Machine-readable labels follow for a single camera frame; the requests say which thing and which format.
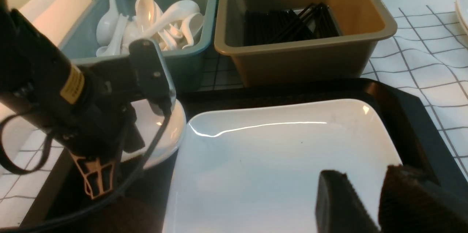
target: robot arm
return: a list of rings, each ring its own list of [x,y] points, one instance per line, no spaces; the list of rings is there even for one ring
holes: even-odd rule
[[[174,85],[159,47],[138,40],[128,56],[74,64],[18,10],[10,11],[6,0],[0,0],[0,27],[0,102],[17,113],[0,128],[22,116],[47,133],[36,168],[15,166],[3,146],[2,166],[17,174],[38,170],[55,139],[70,151],[92,199],[112,191],[122,151],[144,146],[130,102],[146,98],[158,114],[174,103]]]

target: yellow label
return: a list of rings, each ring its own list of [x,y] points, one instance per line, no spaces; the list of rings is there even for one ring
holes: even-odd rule
[[[82,94],[84,85],[85,77],[83,73],[72,64],[70,76],[68,76],[65,86],[63,86],[62,91],[60,91],[60,96],[73,105]]]

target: white ceramic spoon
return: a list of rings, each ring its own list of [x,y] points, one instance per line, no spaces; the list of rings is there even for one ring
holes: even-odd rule
[[[104,56],[104,52],[107,50],[107,46],[101,46],[96,50],[96,57]],[[128,44],[122,44],[120,47],[120,54],[121,55],[128,55],[130,53],[128,49]]]
[[[107,46],[106,51],[101,56],[120,55],[120,49],[122,47],[122,37],[124,36],[125,28],[127,26],[128,16],[120,14],[114,36]]]
[[[154,2],[154,14],[155,14],[154,21],[157,21],[159,18],[161,18],[162,14],[163,14],[161,8],[159,7],[159,5],[156,2]]]
[[[96,28],[96,39],[100,46],[107,46],[114,34],[118,20],[116,0],[109,0],[109,10],[99,20]]]
[[[135,13],[138,30],[143,33],[154,23],[154,0],[137,0]]]
[[[163,29],[163,31],[158,32],[158,34],[162,38],[164,43],[166,43],[167,50],[176,50],[177,49],[176,40],[169,34],[169,32],[166,29]]]
[[[194,46],[195,39],[200,35],[204,23],[204,16],[201,13],[194,13],[182,21],[181,30],[187,40],[187,45],[182,49]]]
[[[169,24],[169,29],[167,30],[169,34],[176,40],[180,40],[184,37],[184,33],[177,27],[177,24]]]
[[[166,25],[178,20],[184,20],[193,13],[200,13],[200,7],[196,2],[192,0],[178,1],[171,5],[140,38],[150,38],[161,31]]]

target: black tray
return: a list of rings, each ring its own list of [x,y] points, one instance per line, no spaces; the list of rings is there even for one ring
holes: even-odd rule
[[[440,137],[420,99],[368,79],[348,79],[301,85],[206,91],[180,94],[187,120],[214,110],[258,108],[314,101],[354,98],[368,103],[381,117],[393,144],[405,165],[426,171],[445,190],[468,199],[468,183]],[[160,165],[145,171],[127,196],[151,205],[162,229],[170,180],[177,153]],[[128,172],[135,165],[123,166]],[[67,153],[62,153],[45,186],[23,220],[24,225],[38,223],[76,211],[90,204],[83,182]]]

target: white tablecloth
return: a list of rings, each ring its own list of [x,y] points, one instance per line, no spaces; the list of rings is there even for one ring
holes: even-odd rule
[[[423,100],[463,174],[468,166],[468,38],[453,13],[455,0],[382,0],[398,23],[396,36],[381,41],[363,77],[414,94]],[[214,64],[222,66],[224,60]],[[215,81],[229,80],[213,73]],[[238,77],[234,77],[237,87]],[[34,132],[15,159],[33,166],[40,156],[41,132]],[[43,170],[18,177],[0,176],[0,228],[18,226],[63,148],[55,143]]]

